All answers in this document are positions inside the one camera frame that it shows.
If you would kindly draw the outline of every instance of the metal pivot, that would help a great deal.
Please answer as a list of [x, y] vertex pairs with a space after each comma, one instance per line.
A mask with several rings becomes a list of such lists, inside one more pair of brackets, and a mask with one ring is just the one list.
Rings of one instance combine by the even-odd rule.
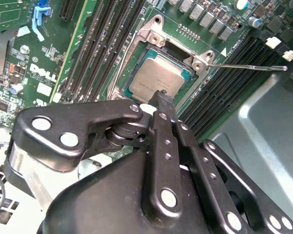
[[148, 142], [142, 209], [155, 226], [167, 227], [182, 214], [182, 193], [177, 139], [165, 113], [154, 112]]
[[18, 114], [12, 139], [46, 166], [67, 172], [82, 159], [120, 150], [122, 146], [106, 138], [106, 129], [142, 117], [142, 110], [130, 100], [30, 108]]

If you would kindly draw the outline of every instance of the surface mount component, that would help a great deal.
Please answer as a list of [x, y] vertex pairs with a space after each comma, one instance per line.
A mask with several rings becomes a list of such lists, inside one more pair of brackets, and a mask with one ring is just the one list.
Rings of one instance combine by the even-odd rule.
[[202, 12], [204, 11], [204, 8], [200, 6], [199, 4], [196, 4], [192, 12], [190, 13], [189, 17], [195, 21], [200, 17]]
[[273, 33], [277, 33], [282, 26], [283, 26], [283, 23], [277, 17], [274, 17], [267, 24], [267, 28], [269, 28]]
[[221, 40], [227, 40], [228, 37], [230, 37], [231, 33], [233, 33], [233, 30], [231, 28], [226, 27], [226, 29], [220, 34], [219, 38]]
[[179, 10], [183, 13], [187, 12], [190, 9], [192, 3], [193, 0], [183, 0], [181, 5], [179, 6]]
[[141, 102], [148, 102], [157, 90], [165, 90], [174, 97], [190, 76], [190, 71], [150, 49], [129, 90], [132, 97]]
[[210, 12], [206, 12], [202, 20], [200, 21], [200, 25], [207, 28], [212, 20], [214, 19], [214, 15]]
[[222, 26], [224, 26], [224, 23], [221, 22], [220, 20], [217, 20], [211, 27], [210, 31], [214, 34], [217, 34], [222, 28]]

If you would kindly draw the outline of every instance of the green circuit board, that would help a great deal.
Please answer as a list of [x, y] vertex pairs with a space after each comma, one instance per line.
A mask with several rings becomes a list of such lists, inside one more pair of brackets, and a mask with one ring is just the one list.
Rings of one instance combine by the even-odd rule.
[[0, 32], [30, 22], [35, 0], [0, 0]]
[[[274, 28], [271, 25], [270, 28], [276, 30], [275, 20], [277, 19], [281, 23], [281, 26], [277, 28], [274, 34], [280, 38], [284, 37], [285, 33], [287, 35], [293, 35], [293, 10], [288, 7], [288, 0], [251, 0], [243, 10], [235, 9], [233, 6], [234, 1], [232, 0], [194, 0], [189, 10], [182, 12], [180, 8], [183, 1], [176, 1], [177, 3], [173, 5], [167, 0], [148, 0], [141, 9], [136, 7], [136, 4], [143, 1], [128, 1], [128, 9], [135, 9], [136, 7], [138, 13], [135, 14], [133, 10], [130, 12], [125, 11], [124, 15], [128, 15], [128, 18], [134, 19], [134, 21], [131, 24], [132, 27], [129, 28], [128, 34], [123, 37], [125, 38], [124, 43], [119, 45], [120, 50], [118, 52], [116, 49], [115, 51], [111, 51], [111, 54], [116, 54], [115, 59], [109, 59], [111, 55], [106, 54], [102, 54], [104, 58], [102, 60], [100, 58], [95, 60], [95, 56], [90, 56], [90, 59], [85, 60], [87, 64], [84, 67], [81, 66], [81, 63], [78, 64], [71, 78], [70, 76], [78, 56], [84, 55], [91, 49], [91, 47], [83, 48], [83, 44], [90, 39], [88, 37], [90, 34], [88, 33], [101, 30], [106, 37], [99, 41], [94, 40], [93, 43], [95, 45], [107, 43], [105, 39], [108, 40], [108, 32], [109, 30], [112, 31], [115, 17], [123, 9], [123, 2], [120, 0], [80, 0], [74, 10], [72, 19], [65, 21], [59, 17], [59, 12], [63, 3], [66, 1], [50, 0], [47, 6], [51, 7], [51, 14], [49, 16], [43, 16], [42, 26], [38, 27], [38, 30], [44, 36], [44, 41], [38, 40], [37, 35], [31, 28], [30, 22], [33, 7], [38, 4], [38, 1], [23, 0], [21, 4], [10, 4], [7, 8], [19, 5], [23, 8], [25, 5], [27, 6], [26, 13], [21, 15], [22, 18], [19, 21], [13, 21], [15, 25], [17, 25], [16, 23], [27, 23], [19, 29], [19, 31], [27, 31], [27, 33], [16, 36], [9, 42], [5, 72], [0, 76], [0, 123], [12, 127], [16, 114], [21, 109], [28, 107], [45, 106], [61, 102], [72, 103], [105, 100], [108, 87], [120, 69], [120, 62], [132, 39], [132, 35], [138, 26], [143, 27], [156, 15], [163, 17], [163, 31], [170, 38], [198, 55], [212, 50], [215, 53], [214, 63], [223, 63], [231, 56], [237, 45], [243, 41], [251, 30], [248, 20], [254, 15], [257, 15], [262, 20], [262, 26], [259, 27], [259, 30], [267, 28], [267, 25], [272, 21], [274, 22]], [[202, 7], [203, 13], [197, 20], [194, 20], [189, 16], [196, 4]], [[110, 24], [108, 27], [106, 26], [100, 29], [98, 23], [94, 25], [91, 23], [95, 19], [97, 21], [100, 19], [98, 16], [104, 12], [105, 5], [111, 6], [110, 8], [106, 7], [106, 9], [111, 9]], [[100, 14], [93, 17], [95, 12], [99, 12]], [[212, 20], [208, 26], [204, 26], [202, 20], [207, 13], [212, 15]], [[119, 28], [115, 26], [114, 29], [119, 29], [119, 31], [115, 30], [118, 33], [111, 33], [112, 37], [110, 41], [113, 43], [111, 45], [114, 48], [121, 41], [121, 35], [122, 32], [125, 32], [126, 25], [130, 25], [127, 20], [124, 18], [117, 25]], [[219, 32], [212, 32], [211, 28], [216, 20], [222, 23], [222, 29]], [[221, 36], [225, 29], [230, 29], [231, 32], [227, 38]], [[293, 48], [293, 36], [285, 39], [287, 40], [287, 44]], [[21, 47], [24, 45], [30, 50], [26, 54], [21, 52]], [[141, 59], [141, 56], [148, 49], [149, 43], [139, 42], [128, 63], [123, 67], [123, 72], [117, 80], [116, 87], [119, 88], [125, 98], [130, 98], [126, 96], [126, 88], [130, 79], [132, 79], [132, 73], [136, 69], [139, 59]], [[72, 83], [80, 79], [83, 72], [84, 79], [81, 80], [79, 86], [76, 86], [76, 90], [79, 92], [88, 88], [89, 92], [83, 96], [81, 95], [82, 92], [80, 92], [76, 94], [75, 98], [71, 98], [74, 93], [72, 93], [72, 89], [69, 89], [69, 87]], [[178, 105], [182, 98], [185, 100], [182, 105], [179, 105], [177, 110], [179, 114], [191, 103], [193, 96], [200, 92], [201, 87], [211, 79], [215, 72], [216, 69], [210, 69], [208, 75], [202, 82], [199, 84], [196, 83], [195, 87], [193, 84], [198, 79], [197, 76], [189, 78], [184, 83], [175, 96], [176, 105]], [[10, 88], [13, 86], [12, 80], [16, 79], [15, 76], [23, 86], [23, 90], [17, 94], [10, 92]]]

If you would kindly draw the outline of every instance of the metal lever arm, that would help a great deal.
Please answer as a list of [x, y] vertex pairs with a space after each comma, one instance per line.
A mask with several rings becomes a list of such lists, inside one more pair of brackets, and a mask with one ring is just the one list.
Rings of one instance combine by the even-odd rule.
[[30, 108], [18, 114], [12, 139], [41, 163], [66, 172], [83, 157], [119, 150], [106, 139], [105, 130], [115, 123], [138, 122], [142, 116], [130, 100]]

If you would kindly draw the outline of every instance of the chip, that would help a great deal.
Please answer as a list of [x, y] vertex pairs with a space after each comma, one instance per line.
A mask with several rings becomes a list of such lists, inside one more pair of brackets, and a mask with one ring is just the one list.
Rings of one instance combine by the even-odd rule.
[[192, 73], [154, 49], [149, 49], [129, 85], [132, 98], [148, 103], [157, 90], [174, 97]]
[[8, 112], [9, 105], [0, 101], [0, 110], [4, 112]]
[[293, 38], [293, 31], [289, 28], [281, 33], [280, 38], [283, 39], [285, 42], [289, 42]]
[[262, 17], [266, 13], [266, 8], [263, 5], [259, 5], [254, 11], [256, 17]]
[[276, 16], [280, 16], [280, 15], [283, 14], [284, 11], [285, 11], [285, 8], [284, 8], [282, 5], [279, 5], [279, 6], [275, 9], [274, 14], [275, 14]]
[[277, 33], [282, 26], [283, 23], [277, 17], [274, 17], [269, 24], [267, 24], [267, 28], [269, 28], [273, 33]]
[[225, 16], [225, 14], [226, 14], [226, 11], [221, 10], [218, 14], [218, 17], [222, 19], [222, 17]]
[[235, 22], [235, 17], [230, 17], [230, 19], [228, 20], [228, 24], [232, 25]]
[[209, 5], [208, 10], [211, 11], [211, 12], [213, 12], [213, 10], [216, 8], [216, 6], [217, 6], [217, 4], [214, 3], [214, 2], [212, 2], [212, 3]]

